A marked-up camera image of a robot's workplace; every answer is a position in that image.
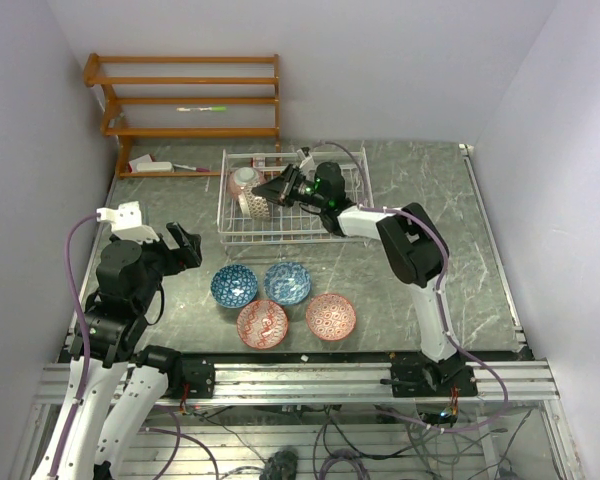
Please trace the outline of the brown lattice pattern bowl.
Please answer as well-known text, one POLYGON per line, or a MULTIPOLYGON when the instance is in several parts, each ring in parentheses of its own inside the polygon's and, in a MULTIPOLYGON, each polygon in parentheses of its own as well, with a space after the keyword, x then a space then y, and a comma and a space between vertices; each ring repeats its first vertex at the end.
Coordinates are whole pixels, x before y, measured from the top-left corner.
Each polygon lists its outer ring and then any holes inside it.
POLYGON ((269 203, 253 193, 252 185, 239 190, 237 201, 244 218, 264 220, 271 217, 269 203))

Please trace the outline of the pink floral pattern bowl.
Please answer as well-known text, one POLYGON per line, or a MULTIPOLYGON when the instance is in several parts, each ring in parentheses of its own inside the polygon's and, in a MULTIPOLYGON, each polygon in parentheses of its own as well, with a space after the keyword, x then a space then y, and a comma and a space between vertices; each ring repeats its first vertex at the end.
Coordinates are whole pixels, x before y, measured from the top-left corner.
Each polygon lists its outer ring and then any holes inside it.
POLYGON ((229 191, 237 200, 247 190, 246 196, 256 198, 251 189, 265 182, 264 174, 253 167, 241 167, 234 170, 229 176, 229 191))

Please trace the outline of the red swirl pattern bowl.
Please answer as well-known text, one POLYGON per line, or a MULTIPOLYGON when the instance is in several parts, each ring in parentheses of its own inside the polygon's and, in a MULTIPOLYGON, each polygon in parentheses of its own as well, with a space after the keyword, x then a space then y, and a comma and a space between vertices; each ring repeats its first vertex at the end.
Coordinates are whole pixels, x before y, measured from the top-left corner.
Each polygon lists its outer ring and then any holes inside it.
POLYGON ((272 300, 257 300, 246 305, 236 321, 242 342, 250 348, 266 350, 279 345, 289 330, 284 309, 272 300))

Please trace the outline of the red circle pattern bowl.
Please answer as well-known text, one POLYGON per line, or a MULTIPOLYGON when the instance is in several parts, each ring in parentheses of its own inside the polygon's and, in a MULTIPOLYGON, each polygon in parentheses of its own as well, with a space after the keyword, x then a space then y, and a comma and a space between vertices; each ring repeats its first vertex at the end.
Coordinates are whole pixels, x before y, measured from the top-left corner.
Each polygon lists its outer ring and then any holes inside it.
POLYGON ((356 322, 352 303, 335 293, 315 296, 306 310, 309 330, 324 341, 344 340, 354 331, 356 322))

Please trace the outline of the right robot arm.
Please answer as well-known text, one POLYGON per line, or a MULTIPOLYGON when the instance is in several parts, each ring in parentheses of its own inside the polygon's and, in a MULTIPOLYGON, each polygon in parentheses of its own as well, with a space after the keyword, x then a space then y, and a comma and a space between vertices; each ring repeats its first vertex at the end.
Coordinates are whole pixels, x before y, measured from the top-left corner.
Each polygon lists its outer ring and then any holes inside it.
POLYGON ((323 162, 309 180, 289 165, 278 176, 253 188, 256 196, 283 207, 306 204, 317 209, 327 232, 339 237, 378 240, 389 266, 411 292, 425 358, 420 373, 430 394, 445 394, 463 369, 460 344, 448 319, 445 275, 449 248, 424 207, 412 202, 402 208, 356 204, 345 192, 340 166, 323 162))

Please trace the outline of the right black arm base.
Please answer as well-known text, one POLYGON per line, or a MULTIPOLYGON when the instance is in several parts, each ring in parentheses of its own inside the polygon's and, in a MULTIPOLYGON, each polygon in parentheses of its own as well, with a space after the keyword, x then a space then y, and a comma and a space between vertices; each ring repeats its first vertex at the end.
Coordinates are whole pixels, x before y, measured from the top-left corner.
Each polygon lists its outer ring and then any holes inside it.
POLYGON ((388 377, 379 383, 390 387, 395 398, 450 398, 453 393, 473 397, 478 393, 473 369, 468 365, 462 365, 451 377, 443 377, 433 365, 393 364, 388 377))

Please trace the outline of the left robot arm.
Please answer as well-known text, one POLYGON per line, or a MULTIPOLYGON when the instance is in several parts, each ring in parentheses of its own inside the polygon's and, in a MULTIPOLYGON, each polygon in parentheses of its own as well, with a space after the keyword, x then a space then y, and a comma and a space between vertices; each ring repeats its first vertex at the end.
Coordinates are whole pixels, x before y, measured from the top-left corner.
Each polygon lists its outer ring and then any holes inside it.
POLYGON ((163 280, 202 263, 201 237, 171 222, 171 249, 154 231, 115 233, 100 255, 97 288, 78 306, 69 380, 36 479, 115 479, 131 440, 160 397, 183 387, 179 352, 137 350, 163 280))

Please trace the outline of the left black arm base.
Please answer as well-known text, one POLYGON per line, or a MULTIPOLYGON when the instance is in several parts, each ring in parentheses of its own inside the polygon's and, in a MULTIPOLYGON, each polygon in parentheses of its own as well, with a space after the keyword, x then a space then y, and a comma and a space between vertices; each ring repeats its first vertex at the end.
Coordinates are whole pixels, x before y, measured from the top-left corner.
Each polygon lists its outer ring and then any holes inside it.
POLYGON ((210 399, 216 383, 216 369, 207 360, 183 361, 183 397, 185 399, 210 399))

